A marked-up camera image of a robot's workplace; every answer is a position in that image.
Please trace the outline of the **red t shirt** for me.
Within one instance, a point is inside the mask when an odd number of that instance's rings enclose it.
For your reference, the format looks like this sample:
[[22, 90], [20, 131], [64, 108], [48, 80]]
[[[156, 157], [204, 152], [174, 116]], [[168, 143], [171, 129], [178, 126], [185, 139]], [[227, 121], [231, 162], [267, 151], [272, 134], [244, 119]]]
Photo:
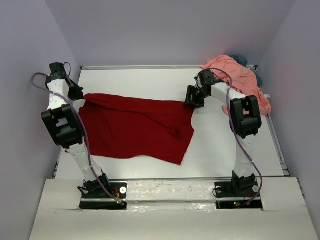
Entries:
[[194, 135], [193, 109], [181, 101], [88, 93], [79, 115], [90, 154], [114, 159], [149, 156], [181, 165]]

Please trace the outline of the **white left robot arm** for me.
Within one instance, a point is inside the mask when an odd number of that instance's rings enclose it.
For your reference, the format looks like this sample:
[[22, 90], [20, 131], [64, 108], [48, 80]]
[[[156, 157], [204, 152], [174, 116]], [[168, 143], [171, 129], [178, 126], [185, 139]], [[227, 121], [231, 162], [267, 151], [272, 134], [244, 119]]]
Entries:
[[72, 81], [61, 62], [49, 65], [50, 75], [45, 79], [49, 105], [41, 113], [51, 138], [76, 161], [84, 175], [80, 192], [92, 198], [112, 198], [111, 184], [102, 168], [90, 154], [90, 145], [84, 123], [70, 101], [84, 99], [83, 88]]

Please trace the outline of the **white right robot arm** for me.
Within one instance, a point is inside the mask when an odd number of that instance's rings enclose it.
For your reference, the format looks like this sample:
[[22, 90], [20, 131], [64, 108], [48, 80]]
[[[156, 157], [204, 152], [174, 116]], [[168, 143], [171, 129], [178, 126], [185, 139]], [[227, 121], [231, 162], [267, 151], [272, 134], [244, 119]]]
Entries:
[[218, 79], [213, 68], [201, 70], [195, 76], [196, 84], [187, 88], [184, 106], [191, 109], [204, 107], [205, 99], [213, 97], [227, 107], [230, 129], [236, 141], [235, 165], [230, 181], [216, 182], [212, 191], [217, 199], [258, 197], [262, 174], [251, 157], [255, 138], [262, 126], [258, 99], [232, 89], [230, 83]]

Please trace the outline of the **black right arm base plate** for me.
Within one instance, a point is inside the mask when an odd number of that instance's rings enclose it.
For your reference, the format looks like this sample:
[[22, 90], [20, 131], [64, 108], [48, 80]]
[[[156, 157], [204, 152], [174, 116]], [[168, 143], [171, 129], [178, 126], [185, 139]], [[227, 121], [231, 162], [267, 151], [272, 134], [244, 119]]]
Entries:
[[212, 195], [215, 197], [215, 206], [217, 210], [236, 210], [236, 209], [263, 209], [263, 204], [259, 187], [254, 186], [246, 188], [244, 191], [236, 192], [230, 181], [218, 181], [214, 183]]

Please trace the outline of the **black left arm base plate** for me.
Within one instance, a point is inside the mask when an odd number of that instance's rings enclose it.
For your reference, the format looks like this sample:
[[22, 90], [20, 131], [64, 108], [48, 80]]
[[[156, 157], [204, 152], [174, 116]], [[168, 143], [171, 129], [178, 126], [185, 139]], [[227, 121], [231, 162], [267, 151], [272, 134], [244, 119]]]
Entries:
[[89, 193], [84, 186], [78, 186], [81, 192], [79, 208], [82, 210], [126, 210], [127, 209], [127, 181], [111, 181], [109, 196], [102, 190], [101, 193]]

